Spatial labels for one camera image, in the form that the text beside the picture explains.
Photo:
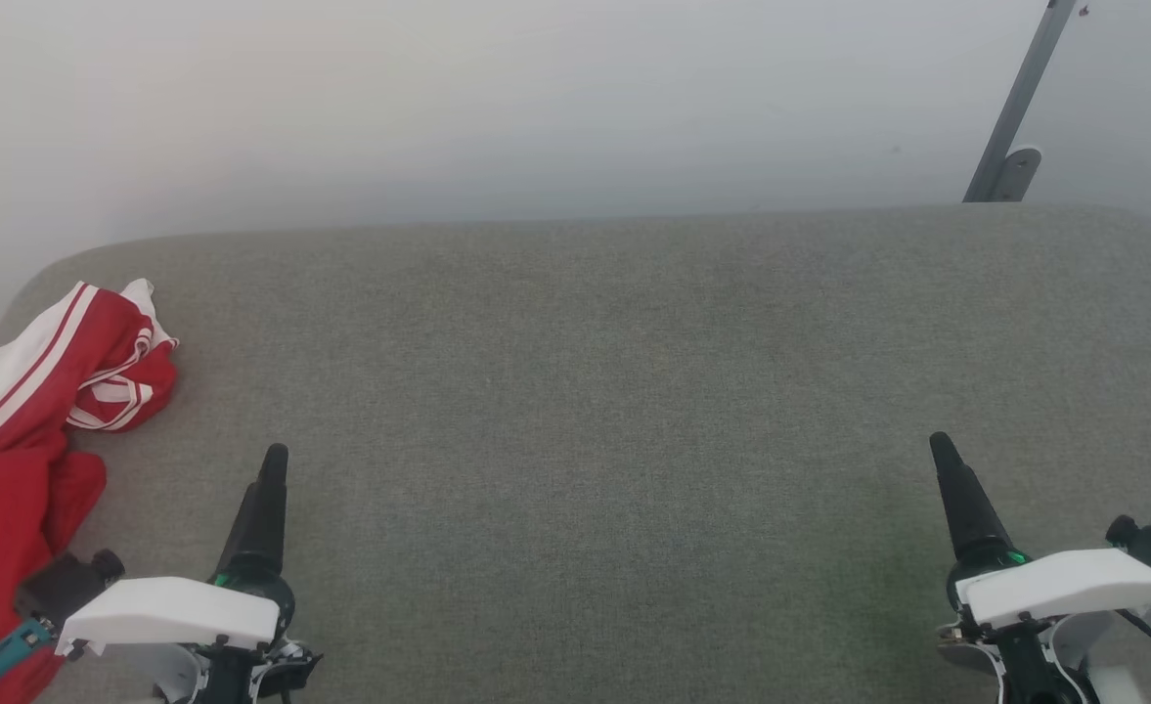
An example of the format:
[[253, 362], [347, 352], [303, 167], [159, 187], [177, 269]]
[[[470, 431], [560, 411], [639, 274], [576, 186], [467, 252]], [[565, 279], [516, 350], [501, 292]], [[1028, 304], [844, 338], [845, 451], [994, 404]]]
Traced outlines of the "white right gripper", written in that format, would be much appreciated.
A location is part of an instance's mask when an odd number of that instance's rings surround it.
[[994, 704], [1148, 704], [1129, 668], [1093, 667], [1089, 652], [1116, 615], [1150, 614], [1151, 567], [1115, 548], [1017, 565], [947, 433], [933, 433], [929, 447], [955, 571], [994, 571], [956, 581], [958, 620], [937, 632], [942, 658], [994, 678]]

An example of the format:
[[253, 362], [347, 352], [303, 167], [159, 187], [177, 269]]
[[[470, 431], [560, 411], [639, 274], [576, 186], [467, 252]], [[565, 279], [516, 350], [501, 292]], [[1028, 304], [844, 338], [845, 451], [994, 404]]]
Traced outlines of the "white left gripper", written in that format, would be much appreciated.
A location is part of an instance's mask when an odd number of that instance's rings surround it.
[[322, 655], [288, 638], [296, 597], [280, 576], [288, 525], [288, 446], [267, 449], [209, 581], [123, 579], [66, 620], [56, 655], [119, 650], [162, 704], [290, 704]]

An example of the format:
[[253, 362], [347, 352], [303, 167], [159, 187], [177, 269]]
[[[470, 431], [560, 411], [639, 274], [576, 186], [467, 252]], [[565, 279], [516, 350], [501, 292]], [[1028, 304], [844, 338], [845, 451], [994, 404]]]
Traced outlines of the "red and white garment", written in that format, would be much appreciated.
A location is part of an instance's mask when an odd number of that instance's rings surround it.
[[69, 548], [107, 484], [73, 431], [125, 433], [171, 400], [178, 342], [154, 285], [77, 284], [0, 346], [0, 640], [20, 618], [21, 580]]

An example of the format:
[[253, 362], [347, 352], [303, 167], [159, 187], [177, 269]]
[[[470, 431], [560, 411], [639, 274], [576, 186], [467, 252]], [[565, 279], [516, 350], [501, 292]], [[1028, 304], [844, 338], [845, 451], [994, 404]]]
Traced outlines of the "grey metal pole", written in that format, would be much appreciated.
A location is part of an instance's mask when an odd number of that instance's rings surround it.
[[1064, 28], [1077, 12], [1077, 5], [1078, 0], [1047, 0], [1045, 3], [1039, 26], [1036, 28], [1026, 58], [1009, 85], [1009, 92], [1004, 99], [999, 116], [996, 117], [994, 129], [988, 138], [976, 170], [969, 179], [968, 188], [965, 188], [963, 202], [990, 202], [988, 192], [994, 183], [1004, 158], [1023, 147], [1017, 144], [1019, 129], [1026, 121], [1032, 98], [1041, 89], [1041, 81], [1047, 71], [1050, 59], [1053, 58], [1057, 45], [1062, 39]]

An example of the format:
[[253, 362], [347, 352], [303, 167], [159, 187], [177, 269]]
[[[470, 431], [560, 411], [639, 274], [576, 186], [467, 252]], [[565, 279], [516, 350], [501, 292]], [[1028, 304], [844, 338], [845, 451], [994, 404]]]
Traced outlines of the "grey rounded pole bracket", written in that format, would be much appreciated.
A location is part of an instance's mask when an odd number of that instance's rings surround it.
[[1032, 178], [1039, 173], [1041, 150], [1031, 146], [1017, 148], [1004, 158], [994, 183], [988, 192], [991, 202], [1021, 202], [1026, 200]]

